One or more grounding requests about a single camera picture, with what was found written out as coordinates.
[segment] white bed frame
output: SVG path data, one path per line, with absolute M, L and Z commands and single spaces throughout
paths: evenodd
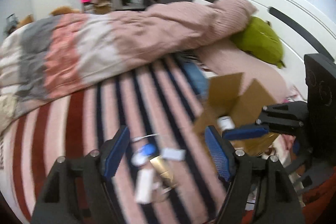
M 281 11 L 296 21 L 313 35 L 320 44 L 336 57 L 336 24 L 325 14 L 306 0 L 249 0 L 258 8 L 255 16 L 271 22 L 273 30 L 283 42 L 286 68 L 281 70 L 282 76 L 293 83 L 302 96 L 307 98 L 305 84 L 305 65 L 303 56 L 318 51 L 305 40 L 298 32 L 268 12 L 269 7 Z M 207 0 L 193 0 L 195 3 L 209 5 Z

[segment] cardboard flap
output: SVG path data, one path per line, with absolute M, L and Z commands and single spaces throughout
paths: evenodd
M 223 105 L 238 97 L 243 73 L 222 75 L 210 78 L 208 104 Z
M 230 116 L 236 127 L 254 123 L 265 105 L 276 104 L 275 99 L 254 79 L 248 89 L 239 97 Z

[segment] white headboard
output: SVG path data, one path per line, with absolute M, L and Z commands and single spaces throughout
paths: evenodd
M 212 1 L 193 0 L 204 5 Z M 336 24 L 306 0 L 249 1 L 258 8 L 255 16 L 271 22 L 273 30 L 283 42 L 286 68 L 282 69 L 282 76 L 307 98 L 303 56 L 320 52 L 335 58 Z

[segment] cardboard box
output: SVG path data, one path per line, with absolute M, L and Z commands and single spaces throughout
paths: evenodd
M 236 128 L 255 123 L 264 105 L 276 104 L 275 99 L 254 79 L 248 89 L 239 96 L 243 73 L 223 75 L 209 79 L 208 99 L 204 102 L 204 111 L 194 122 L 194 132 L 199 136 L 206 150 L 204 131 L 209 125 L 215 126 L 222 134 L 217 119 L 230 116 Z M 235 149 L 242 148 L 251 156 L 265 151 L 278 137 L 276 133 L 268 133 L 260 138 L 232 141 Z
M 105 15 L 107 13 L 110 13 L 112 11 L 110 6 L 100 6 L 100 7 L 95 7 L 95 14 L 96 15 Z

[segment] striped blanket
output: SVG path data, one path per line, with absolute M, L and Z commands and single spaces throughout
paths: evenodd
M 132 143 L 112 178 L 110 195 L 117 198 L 126 223 L 201 224 L 214 219 L 226 192 L 192 131 L 195 117 L 202 112 L 200 90 L 193 79 L 177 56 L 169 55 L 16 120 L 3 138 L 0 190 L 17 217 L 29 222 L 58 156 L 86 155 L 126 124 L 131 138 L 159 133 Z M 161 202 L 140 205 L 134 201 L 139 167 L 131 164 L 131 158 L 145 143 L 159 149 L 185 149 L 186 154 L 185 161 L 169 162 L 179 186 Z

